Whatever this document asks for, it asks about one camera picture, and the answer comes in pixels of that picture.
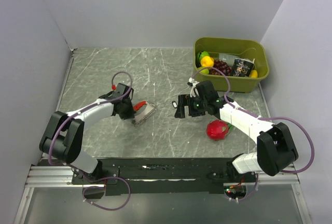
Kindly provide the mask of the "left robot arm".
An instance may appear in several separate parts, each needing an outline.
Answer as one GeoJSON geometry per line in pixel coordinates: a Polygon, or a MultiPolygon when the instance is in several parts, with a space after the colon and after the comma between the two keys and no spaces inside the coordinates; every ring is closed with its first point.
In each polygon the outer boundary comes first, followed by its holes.
{"type": "Polygon", "coordinates": [[[131,102],[134,90],[119,83],[112,91],[76,111],[54,112],[39,143],[49,159],[56,158],[77,170],[92,184],[103,177],[102,162],[82,149],[84,131],[104,118],[118,115],[122,120],[134,118],[131,102]]]}

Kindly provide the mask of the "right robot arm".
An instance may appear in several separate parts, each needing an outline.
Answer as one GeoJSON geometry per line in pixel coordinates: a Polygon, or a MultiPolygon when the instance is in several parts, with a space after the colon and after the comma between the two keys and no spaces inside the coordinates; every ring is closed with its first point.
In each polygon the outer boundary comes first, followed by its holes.
{"type": "Polygon", "coordinates": [[[239,181],[248,172],[263,171],[274,176],[298,159],[298,152],[288,126],[260,120],[241,110],[240,105],[227,96],[219,96],[210,81],[194,82],[192,94],[180,94],[172,105],[174,117],[199,117],[209,114],[231,124],[256,144],[256,151],[237,155],[227,168],[227,177],[239,181]]]}

